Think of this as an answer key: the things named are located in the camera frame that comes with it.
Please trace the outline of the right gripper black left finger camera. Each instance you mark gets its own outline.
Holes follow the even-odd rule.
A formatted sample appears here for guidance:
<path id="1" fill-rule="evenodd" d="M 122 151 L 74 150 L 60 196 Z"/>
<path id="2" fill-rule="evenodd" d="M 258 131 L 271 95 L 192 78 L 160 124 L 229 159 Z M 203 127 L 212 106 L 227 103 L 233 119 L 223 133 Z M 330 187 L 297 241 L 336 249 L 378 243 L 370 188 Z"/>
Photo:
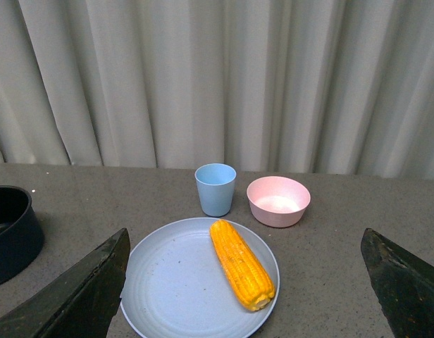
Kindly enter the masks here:
<path id="1" fill-rule="evenodd" d="M 130 255 L 123 228 L 0 318 L 0 337 L 106 337 Z"/>

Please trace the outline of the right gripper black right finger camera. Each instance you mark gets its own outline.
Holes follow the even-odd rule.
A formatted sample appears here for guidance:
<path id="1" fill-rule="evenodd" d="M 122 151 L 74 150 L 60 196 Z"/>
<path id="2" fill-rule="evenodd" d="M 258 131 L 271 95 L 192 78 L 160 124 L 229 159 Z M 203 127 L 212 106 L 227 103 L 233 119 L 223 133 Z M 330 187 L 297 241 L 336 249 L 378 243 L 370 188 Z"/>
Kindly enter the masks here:
<path id="1" fill-rule="evenodd" d="M 434 267 L 371 228 L 361 254 L 395 337 L 434 337 Z"/>

